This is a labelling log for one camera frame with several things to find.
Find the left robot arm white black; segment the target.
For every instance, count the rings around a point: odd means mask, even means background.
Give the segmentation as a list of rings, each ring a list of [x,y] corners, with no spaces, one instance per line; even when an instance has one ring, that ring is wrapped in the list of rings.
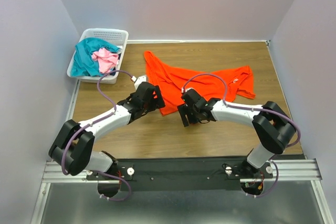
[[[94,152],[95,141],[163,107],[159,86],[142,82],[134,93],[114,104],[111,110],[79,123],[72,119],[66,121],[48,155],[61,166],[65,175],[76,176],[83,170],[91,170],[104,179],[112,179],[117,171],[116,160],[103,151]]]

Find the orange t shirt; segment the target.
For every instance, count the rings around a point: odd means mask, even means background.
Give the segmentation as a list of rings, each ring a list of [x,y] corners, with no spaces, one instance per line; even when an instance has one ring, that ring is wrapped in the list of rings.
[[[177,107],[183,103],[181,99],[182,87],[200,71],[172,67],[162,62],[151,51],[144,52],[145,69],[149,83],[159,86],[165,107],[160,109],[163,116],[177,112]],[[227,84],[225,100],[233,102],[236,96],[254,99],[254,75],[250,66],[242,66],[234,69],[214,71],[212,74],[221,77],[221,80],[213,76],[200,76],[187,84],[187,88],[195,89],[206,100],[210,98],[222,98]]]

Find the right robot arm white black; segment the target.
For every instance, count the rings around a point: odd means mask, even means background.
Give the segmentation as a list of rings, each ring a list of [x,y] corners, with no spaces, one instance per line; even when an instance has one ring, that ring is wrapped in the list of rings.
[[[185,127],[204,121],[230,121],[254,128],[260,144],[236,168],[231,165],[238,175],[255,177],[267,161],[289,147],[295,134],[300,137],[295,122],[271,101],[264,105],[243,105],[219,98],[206,100],[194,89],[184,92],[182,101],[177,109]]]

